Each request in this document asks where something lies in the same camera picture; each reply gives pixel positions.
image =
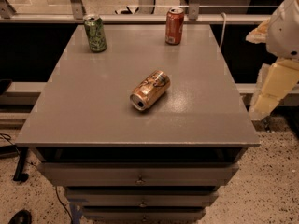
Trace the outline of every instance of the terrazzo floor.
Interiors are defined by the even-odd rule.
[[[206,215],[197,224],[299,223],[298,137],[286,115],[281,112],[270,119],[271,133],[267,133],[260,123],[255,123],[255,128],[261,145],[245,153],[239,162],[239,171],[227,186],[219,189],[220,197],[206,208]],[[19,131],[10,128],[2,129],[0,133],[10,134],[13,142]],[[0,142],[0,145],[5,144],[4,140],[0,139]],[[17,157],[0,160],[0,223],[7,224],[21,209],[32,213],[33,224],[70,223],[68,214],[57,200],[54,186],[34,166],[25,165],[24,172],[30,176],[26,182],[12,181],[17,161]],[[31,152],[27,161],[38,165],[37,158]],[[63,188],[59,187],[58,190],[62,201],[67,204]],[[102,222],[82,217],[80,223]]]

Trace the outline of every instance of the soda can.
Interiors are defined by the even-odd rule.
[[[107,49],[104,25],[102,19],[94,14],[84,16],[84,28],[88,37],[90,49],[101,52]]]
[[[169,88],[170,79],[163,71],[154,71],[143,80],[130,96],[133,106],[143,111],[150,108]]]
[[[165,41],[171,45],[180,43],[183,32],[184,10],[180,7],[172,7],[166,15]]]

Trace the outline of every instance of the drawer cabinet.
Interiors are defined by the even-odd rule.
[[[61,186],[220,186],[238,170],[233,164],[43,163],[39,171]]]
[[[204,208],[100,208],[84,207],[87,218],[97,220],[189,220],[195,221],[205,215]]]
[[[124,187],[76,189],[66,188],[69,202],[80,206],[133,206],[133,207],[195,207],[210,206],[218,197],[217,191],[201,191],[200,187]]]

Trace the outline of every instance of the shoe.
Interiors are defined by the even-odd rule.
[[[8,224],[31,224],[31,214],[26,210],[21,210],[12,217]]]
[[[136,14],[136,12],[139,10],[139,7],[137,9],[135,8],[129,8],[126,6],[126,9],[119,9],[115,10],[116,14]]]

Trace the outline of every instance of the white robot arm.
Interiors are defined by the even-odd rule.
[[[267,51],[278,57],[271,66],[263,65],[251,100],[251,119],[261,120],[299,81],[299,0],[284,0],[270,21],[249,33],[247,40],[265,42]]]
[[[266,47],[277,57],[299,59],[299,0],[284,0],[272,14]]]

